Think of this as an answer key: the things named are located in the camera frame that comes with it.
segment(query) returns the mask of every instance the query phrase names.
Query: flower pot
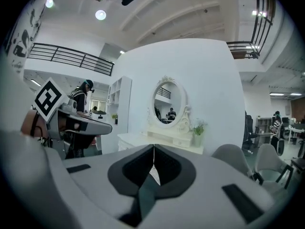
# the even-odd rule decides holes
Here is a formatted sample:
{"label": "flower pot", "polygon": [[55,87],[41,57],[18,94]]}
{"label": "flower pot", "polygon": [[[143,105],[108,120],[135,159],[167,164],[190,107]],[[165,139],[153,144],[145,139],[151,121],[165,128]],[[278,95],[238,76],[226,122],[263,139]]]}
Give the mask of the flower pot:
{"label": "flower pot", "polygon": [[194,146],[200,147],[202,141],[202,135],[194,135]]}

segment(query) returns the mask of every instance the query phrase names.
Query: striped shirt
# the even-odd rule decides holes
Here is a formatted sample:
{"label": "striped shirt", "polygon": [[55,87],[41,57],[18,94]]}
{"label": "striped shirt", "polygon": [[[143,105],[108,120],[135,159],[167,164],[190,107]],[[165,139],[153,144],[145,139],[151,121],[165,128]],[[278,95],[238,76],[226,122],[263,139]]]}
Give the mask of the striped shirt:
{"label": "striped shirt", "polygon": [[276,120],[273,124],[273,127],[275,128],[275,132],[273,132],[273,136],[277,137],[278,136],[278,132],[279,132],[279,127],[281,126],[281,123]]}

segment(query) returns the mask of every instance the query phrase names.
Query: curved wall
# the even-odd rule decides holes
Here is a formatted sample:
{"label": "curved wall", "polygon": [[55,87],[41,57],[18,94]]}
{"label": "curved wall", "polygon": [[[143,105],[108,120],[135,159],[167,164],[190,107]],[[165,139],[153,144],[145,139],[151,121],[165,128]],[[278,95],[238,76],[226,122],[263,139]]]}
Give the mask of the curved wall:
{"label": "curved wall", "polygon": [[151,92],[165,75],[179,81],[188,95],[190,119],[207,123],[204,153],[222,144],[241,147],[244,135],[244,97],[232,54],[223,41],[178,39],[149,44],[123,54],[112,78],[132,79],[128,132],[145,128]]}

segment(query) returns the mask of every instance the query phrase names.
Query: potted plant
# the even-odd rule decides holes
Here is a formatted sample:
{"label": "potted plant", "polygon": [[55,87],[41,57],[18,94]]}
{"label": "potted plant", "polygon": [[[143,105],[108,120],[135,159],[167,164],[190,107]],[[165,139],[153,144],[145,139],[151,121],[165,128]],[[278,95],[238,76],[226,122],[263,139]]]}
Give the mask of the potted plant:
{"label": "potted plant", "polygon": [[195,147],[200,147],[201,146],[202,136],[203,136],[203,132],[204,132],[204,126],[205,126],[204,121],[198,121],[198,124],[193,128],[194,146]]}
{"label": "potted plant", "polygon": [[114,124],[117,125],[118,124],[118,114],[112,114],[111,117],[112,117],[112,119],[114,119]]}

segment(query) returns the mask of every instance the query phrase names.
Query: window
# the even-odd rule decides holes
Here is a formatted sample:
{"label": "window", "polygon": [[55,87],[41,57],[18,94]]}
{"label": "window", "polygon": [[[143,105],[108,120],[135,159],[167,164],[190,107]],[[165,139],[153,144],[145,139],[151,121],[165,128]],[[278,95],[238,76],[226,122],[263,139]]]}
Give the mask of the window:
{"label": "window", "polygon": [[90,109],[93,109],[95,106],[97,107],[97,110],[105,111],[106,101],[92,99]]}

